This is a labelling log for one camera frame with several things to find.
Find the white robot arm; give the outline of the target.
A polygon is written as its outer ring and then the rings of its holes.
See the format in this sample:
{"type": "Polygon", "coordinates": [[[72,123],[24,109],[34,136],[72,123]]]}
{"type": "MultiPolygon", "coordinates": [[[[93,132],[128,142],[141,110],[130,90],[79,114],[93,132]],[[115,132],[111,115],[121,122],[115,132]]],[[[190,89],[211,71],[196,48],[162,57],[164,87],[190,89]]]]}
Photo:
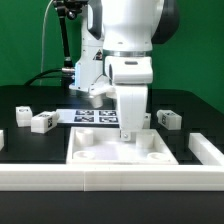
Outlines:
{"type": "Polygon", "coordinates": [[[179,26],[177,0],[87,0],[83,5],[82,53],[70,88],[87,94],[94,107],[113,98],[120,138],[143,129],[152,50],[179,26]]]}

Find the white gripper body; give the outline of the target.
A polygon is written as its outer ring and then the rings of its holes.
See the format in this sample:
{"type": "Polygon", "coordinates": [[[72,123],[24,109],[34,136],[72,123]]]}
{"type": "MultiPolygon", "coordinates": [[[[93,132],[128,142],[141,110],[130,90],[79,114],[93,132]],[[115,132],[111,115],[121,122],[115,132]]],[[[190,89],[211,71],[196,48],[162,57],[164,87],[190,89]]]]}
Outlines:
{"type": "Polygon", "coordinates": [[[150,57],[105,58],[105,74],[115,88],[120,129],[135,132],[143,128],[148,85],[153,81],[150,57]]]}

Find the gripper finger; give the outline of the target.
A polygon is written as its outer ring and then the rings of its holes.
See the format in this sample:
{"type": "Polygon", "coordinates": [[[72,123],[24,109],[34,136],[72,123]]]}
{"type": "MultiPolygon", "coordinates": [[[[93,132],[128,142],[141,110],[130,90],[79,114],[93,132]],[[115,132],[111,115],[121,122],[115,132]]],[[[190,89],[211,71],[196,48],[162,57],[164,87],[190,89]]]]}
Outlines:
{"type": "Polygon", "coordinates": [[[131,139],[131,133],[128,131],[120,131],[120,138],[122,141],[129,141],[131,139]]]}

